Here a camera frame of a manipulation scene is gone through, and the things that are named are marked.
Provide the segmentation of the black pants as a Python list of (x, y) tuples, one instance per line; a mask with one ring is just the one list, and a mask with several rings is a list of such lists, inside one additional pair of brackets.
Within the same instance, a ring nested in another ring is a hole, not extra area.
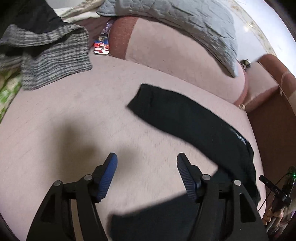
[[(257, 207), (254, 152), (236, 129), (188, 97), (147, 84), (141, 85), (128, 108), (148, 124), (200, 150), (218, 166), (211, 176), (216, 182), (241, 181)], [(109, 234), (112, 240), (189, 240), (197, 211), (186, 193), (137, 212), (113, 215)]]

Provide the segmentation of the green white patterned cloth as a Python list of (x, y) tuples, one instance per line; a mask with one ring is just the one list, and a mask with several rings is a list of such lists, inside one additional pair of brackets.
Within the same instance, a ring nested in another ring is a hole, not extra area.
[(11, 102), (22, 86), (20, 70), (15, 68), (1, 72), (0, 120), (2, 121)]

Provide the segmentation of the grey striped knit garment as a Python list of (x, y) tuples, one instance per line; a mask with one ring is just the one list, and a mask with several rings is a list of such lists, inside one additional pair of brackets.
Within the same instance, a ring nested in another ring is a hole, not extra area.
[(88, 71), (92, 68), (88, 39), (87, 30), (75, 24), (42, 34), (12, 24), (1, 38), (1, 71), (20, 69), (25, 90)]

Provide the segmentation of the red blue snack packet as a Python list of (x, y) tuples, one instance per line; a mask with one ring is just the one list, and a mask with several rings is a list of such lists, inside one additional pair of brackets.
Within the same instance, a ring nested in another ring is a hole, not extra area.
[(93, 52), (97, 55), (108, 55), (109, 54), (109, 41), (107, 36), (101, 36), (94, 42)]

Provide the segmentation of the grey quilted blanket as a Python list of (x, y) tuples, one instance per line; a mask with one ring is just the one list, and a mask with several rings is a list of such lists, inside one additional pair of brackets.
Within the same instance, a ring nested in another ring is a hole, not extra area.
[(185, 32), (204, 46), (237, 77), (237, 39), (234, 20), (218, 1), (104, 1), (100, 16), (145, 16)]

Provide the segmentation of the pink sofa back cushion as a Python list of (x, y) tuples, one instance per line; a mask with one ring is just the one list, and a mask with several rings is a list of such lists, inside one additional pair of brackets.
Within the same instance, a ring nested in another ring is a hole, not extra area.
[(202, 45), (162, 23), (122, 16), (111, 27), (109, 44), (113, 57), (180, 78), (236, 106), (247, 96), (248, 80), (238, 61), (233, 78)]

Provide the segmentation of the black garment on pile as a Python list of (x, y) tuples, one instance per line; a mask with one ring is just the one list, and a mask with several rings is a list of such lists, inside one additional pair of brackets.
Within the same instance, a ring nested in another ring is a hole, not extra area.
[(1, 36), (10, 25), (42, 34), (66, 23), (46, 1), (1, 1)]

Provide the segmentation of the cream folded cloth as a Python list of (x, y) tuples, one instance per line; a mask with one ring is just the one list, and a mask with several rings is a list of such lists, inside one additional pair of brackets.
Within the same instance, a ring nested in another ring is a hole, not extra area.
[(54, 9), (54, 11), (64, 22), (75, 23), (82, 20), (99, 18), (97, 9), (104, 2), (105, 0), (89, 0), (77, 6)]

